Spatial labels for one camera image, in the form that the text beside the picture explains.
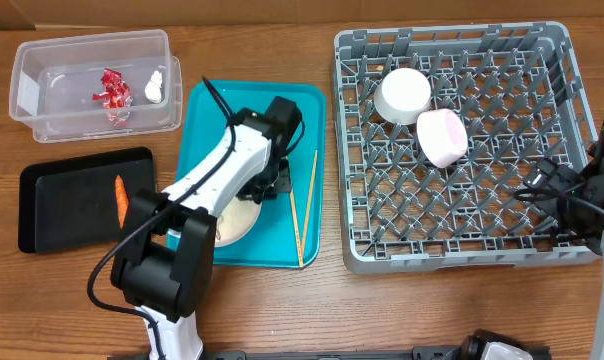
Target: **carrot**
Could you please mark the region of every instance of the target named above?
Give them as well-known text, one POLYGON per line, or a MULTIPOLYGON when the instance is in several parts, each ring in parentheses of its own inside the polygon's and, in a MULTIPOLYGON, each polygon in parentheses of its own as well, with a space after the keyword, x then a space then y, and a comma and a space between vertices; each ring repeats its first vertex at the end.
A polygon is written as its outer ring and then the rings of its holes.
POLYGON ((129 198, 126 196, 124 181, 120 175, 115 178, 115 201, 118 205, 118 220, 120 220, 120 229, 124 227, 124 219, 129 209, 129 198))

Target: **teal tray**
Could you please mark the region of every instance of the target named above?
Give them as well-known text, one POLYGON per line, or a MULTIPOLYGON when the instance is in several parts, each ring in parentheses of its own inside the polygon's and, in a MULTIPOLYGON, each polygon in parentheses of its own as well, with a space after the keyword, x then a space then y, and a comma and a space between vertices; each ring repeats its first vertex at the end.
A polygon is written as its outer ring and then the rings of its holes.
MULTIPOLYGON (((322 193, 324 185, 324 144, 326 126, 326 99, 314 86, 302 84, 262 83, 244 81, 212 81, 234 111, 243 107, 264 113, 275 96, 295 101, 302 111, 306 133, 297 148, 289 155, 293 191, 295 194, 300 237, 304 231, 307 196, 315 150, 318 163, 313 187, 309 230, 304 252, 304 266, 318 256, 322 222, 322 193)), ((226 120, 202 83, 189 99, 182 136, 177 179, 185 176, 218 144, 224 133, 226 120)), ((169 236, 171 249, 179 239, 169 236)), ((299 268, 291 202, 288 194, 267 200, 255 226, 237 242, 215 249, 217 265, 299 268)))

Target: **wooden tabletop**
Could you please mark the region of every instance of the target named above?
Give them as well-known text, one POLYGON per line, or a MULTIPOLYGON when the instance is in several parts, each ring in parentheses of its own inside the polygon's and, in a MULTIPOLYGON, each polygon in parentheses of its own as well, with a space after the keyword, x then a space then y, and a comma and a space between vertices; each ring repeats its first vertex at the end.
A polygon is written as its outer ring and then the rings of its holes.
MULTIPOLYGON (((567 18, 597 128, 604 118, 604 18, 567 18)), ((491 22, 478 19, 475 23, 491 22)), ((166 28, 185 94, 212 79, 310 83, 331 96, 333 37, 344 29, 442 21, 166 28)), ((16 49, 29 40, 106 30, 0 33, 0 359, 104 359, 149 348, 142 321, 94 307, 86 279, 113 244, 47 255, 17 247, 18 184, 29 164, 132 146, 153 151, 159 188, 175 178, 182 130, 39 144, 8 116, 16 49)), ((337 155, 329 108, 322 241, 307 269, 216 267, 197 312, 209 349, 247 352, 410 349, 459 344, 477 328, 552 347, 554 359, 586 359, 601 286, 601 263, 551 268, 455 269, 357 276, 343 265, 337 155)), ((102 274, 98 296, 125 305, 102 274)))

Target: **gray dish rack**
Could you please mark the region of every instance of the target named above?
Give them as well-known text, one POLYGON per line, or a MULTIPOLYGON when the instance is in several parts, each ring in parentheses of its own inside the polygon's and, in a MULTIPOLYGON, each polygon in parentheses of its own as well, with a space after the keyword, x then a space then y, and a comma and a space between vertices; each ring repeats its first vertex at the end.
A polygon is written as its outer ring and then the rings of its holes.
POLYGON ((589 263, 586 246, 513 200, 531 167, 551 158, 581 170, 597 140, 567 29, 557 22, 342 31, 335 37, 335 129, 342 249, 354 273, 470 265, 589 263), (411 67, 469 136, 465 157, 431 166, 414 126, 384 121, 373 93, 411 67))

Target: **red wrapper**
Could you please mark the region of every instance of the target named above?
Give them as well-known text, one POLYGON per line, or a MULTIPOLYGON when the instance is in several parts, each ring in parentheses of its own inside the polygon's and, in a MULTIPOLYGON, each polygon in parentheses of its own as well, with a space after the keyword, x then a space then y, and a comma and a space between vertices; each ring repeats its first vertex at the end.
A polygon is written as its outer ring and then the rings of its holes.
MULTIPOLYGON (((133 97, 129 86, 122 81, 122 74, 111 70, 104 69, 102 76, 102 85, 104 92, 101 94, 93 94, 93 100, 102 100, 102 106, 105 109, 125 108, 131 106, 133 97)), ((109 121, 116 127, 126 126, 126 119, 129 117, 129 111, 120 111, 115 114, 108 114, 109 121)))

